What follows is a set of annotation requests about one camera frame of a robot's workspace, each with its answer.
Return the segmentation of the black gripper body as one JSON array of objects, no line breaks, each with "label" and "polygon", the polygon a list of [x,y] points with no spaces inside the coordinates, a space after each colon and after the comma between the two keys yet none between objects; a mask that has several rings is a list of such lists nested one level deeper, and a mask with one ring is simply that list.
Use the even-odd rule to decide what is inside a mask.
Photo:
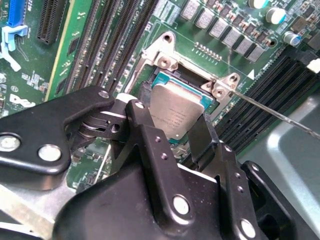
[{"label": "black gripper body", "polygon": [[170,149],[135,149],[118,172],[78,193],[55,240],[220,240],[218,184],[178,167]]}]

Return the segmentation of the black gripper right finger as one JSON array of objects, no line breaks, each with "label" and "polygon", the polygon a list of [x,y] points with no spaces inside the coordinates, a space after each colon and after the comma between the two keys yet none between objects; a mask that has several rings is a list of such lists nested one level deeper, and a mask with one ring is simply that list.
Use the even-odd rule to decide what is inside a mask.
[{"label": "black gripper right finger", "polygon": [[259,165],[235,152],[202,114],[188,132],[196,170],[218,183],[220,229],[244,240],[302,240],[304,220]]}]

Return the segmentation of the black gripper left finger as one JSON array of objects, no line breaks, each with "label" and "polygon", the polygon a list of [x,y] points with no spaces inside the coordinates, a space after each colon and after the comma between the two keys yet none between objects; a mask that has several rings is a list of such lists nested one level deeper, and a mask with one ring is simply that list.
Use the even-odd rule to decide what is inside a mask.
[{"label": "black gripper left finger", "polygon": [[140,169],[153,217],[161,226],[190,226],[195,209],[164,132],[139,100],[115,99],[89,86],[0,120],[0,180],[52,190],[63,181],[71,154],[97,137],[115,144],[112,183]]}]

